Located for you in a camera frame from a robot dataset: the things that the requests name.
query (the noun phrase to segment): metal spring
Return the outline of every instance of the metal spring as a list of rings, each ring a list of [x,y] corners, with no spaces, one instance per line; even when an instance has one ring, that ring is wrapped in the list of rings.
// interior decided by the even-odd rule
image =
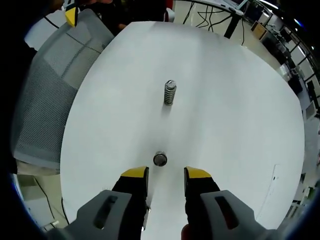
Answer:
[[[164,85],[164,104],[171,106],[174,103],[177,84],[173,80],[169,80]]]

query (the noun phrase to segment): black cable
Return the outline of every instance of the black cable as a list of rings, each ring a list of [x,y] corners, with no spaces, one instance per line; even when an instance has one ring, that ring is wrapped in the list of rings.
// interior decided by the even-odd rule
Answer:
[[[63,198],[61,197],[61,207],[62,207],[62,211],[63,211],[63,215],[64,215],[64,218],[66,220],[66,223],[69,225],[69,221],[68,221],[68,218],[67,218],[67,215],[66,215],[66,212],[65,212],[65,207],[64,207],[64,203],[63,203]]]
[[[225,20],[227,20],[227,19],[229,19],[229,18],[231,18],[231,15],[227,16],[226,18],[222,19],[221,21],[218,21],[218,22],[216,22],[216,23],[211,24],[211,25],[209,26],[209,29],[212,28],[212,26],[218,25],[218,24],[224,22]]]
[[[212,16],[213,10],[214,10],[214,7],[212,6],[211,7],[211,13],[210,13],[210,16],[209,16],[209,24],[210,24],[210,26],[208,28],[208,31],[210,31],[210,28],[211,28],[212,32],[214,32],[214,28],[212,27],[212,22],[211,22],[211,16]]]
[[[47,20],[48,23],[50,23],[52,26],[54,26],[56,29],[59,29],[59,27],[57,25],[55,25],[49,18],[47,18],[46,16],[43,17],[45,20]],[[100,51],[97,51],[89,46],[86,46],[85,44],[83,44],[82,42],[80,42],[78,39],[75,39],[73,36],[71,36],[68,33],[65,33],[66,35],[68,35],[70,38],[72,38],[73,40],[75,40],[77,43],[81,44],[82,46],[84,46],[85,48],[91,49],[93,51],[95,51],[98,54],[101,54]]]
[[[244,18],[242,17],[241,18],[241,23],[242,23],[242,43],[241,43],[241,46],[243,46],[244,45],[244,43],[245,43],[245,27],[244,27]]]
[[[194,2],[191,3],[190,8],[189,8],[189,11],[188,11],[188,13],[186,14],[185,19],[184,19],[184,21],[183,21],[182,24],[185,24],[185,23],[186,23],[189,15],[190,15],[191,9],[192,9],[192,7],[194,6],[194,4],[195,4]]]
[[[47,200],[47,202],[48,202],[48,205],[49,205],[49,209],[50,209],[51,215],[52,215],[53,218],[55,218],[54,213],[52,212],[52,209],[51,209],[51,206],[50,206],[50,202],[49,202],[49,198],[48,198],[46,192],[45,192],[44,189],[41,187],[40,183],[39,183],[38,180],[35,178],[35,176],[33,176],[33,178],[34,178],[36,184],[38,184],[38,186],[40,187],[41,191],[44,193],[45,198],[46,198],[46,200]]]
[[[199,16],[203,19],[203,21],[201,23],[199,23],[197,26],[195,26],[196,28],[198,28],[201,24],[203,24],[204,22],[206,22],[207,25],[205,26],[200,26],[200,28],[206,27],[209,25],[208,21],[207,21],[207,13],[208,13],[208,5],[206,6],[205,12],[204,11],[198,11]]]
[[[224,11],[208,11],[208,5],[206,6],[206,9],[205,9],[205,11],[198,11],[198,14],[199,14],[199,16],[203,19],[203,21],[201,22],[201,23],[199,23],[197,26],[195,26],[196,28],[204,28],[204,27],[207,27],[207,26],[209,26],[209,22],[208,22],[208,20],[207,20],[207,14],[209,14],[209,13],[211,13],[211,14],[217,14],[217,13],[222,13],[222,12],[224,12]]]
[[[55,25],[49,18],[47,18],[46,16],[43,17],[45,20],[47,20],[52,26],[54,26],[56,29],[58,29],[59,27],[57,25]]]

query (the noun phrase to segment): floor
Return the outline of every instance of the floor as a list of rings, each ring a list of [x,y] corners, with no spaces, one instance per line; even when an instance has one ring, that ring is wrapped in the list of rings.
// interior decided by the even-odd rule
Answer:
[[[189,9],[191,3],[185,1],[176,1],[175,2],[175,20],[174,22],[177,24],[182,24]],[[194,4],[188,19],[186,20],[186,25],[191,25],[195,27],[200,24],[203,19],[199,16],[198,12],[205,12],[206,6],[200,4]],[[216,23],[226,18],[229,14],[225,12],[221,13],[213,13],[211,16],[211,22]],[[224,35],[230,19],[224,21],[221,24],[215,25],[213,30],[215,33]],[[280,67],[278,61],[267,51],[267,49],[260,43],[260,41],[252,34],[251,26],[247,23],[243,23],[244,26],[244,44],[245,48],[248,48],[257,56],[262,58],[265,62],[267,62],[273,69],[277,70]],[[238,23],[231,39],[231,41],[241,45],[243,41],[243,28],[241,21]],[[56,227],[63,228],[67,225],[67,221],[61,206],[61,185],[60,185],[60,175],[52,175],[52,176],[38,176],[36,177],[39,184],[46,192],[49,204],[51,206],[53,215],[55,220],[58,221]]]

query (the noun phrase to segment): white tabletop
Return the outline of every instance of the white tabletop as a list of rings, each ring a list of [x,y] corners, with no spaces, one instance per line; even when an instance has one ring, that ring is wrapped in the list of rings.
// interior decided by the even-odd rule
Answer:
[[[164,86],[175,80],[173,106]],[[168,163],[156,167],[164,151]],[[294,198],[304,159],[298,98],[261,58],[216,33],[135,22],[102,52],[69,113],[61,150],[67,218],[129,168],[149,166],[151,212],[142,239],[180,239],[187,223],[184,167],[276,228]]]

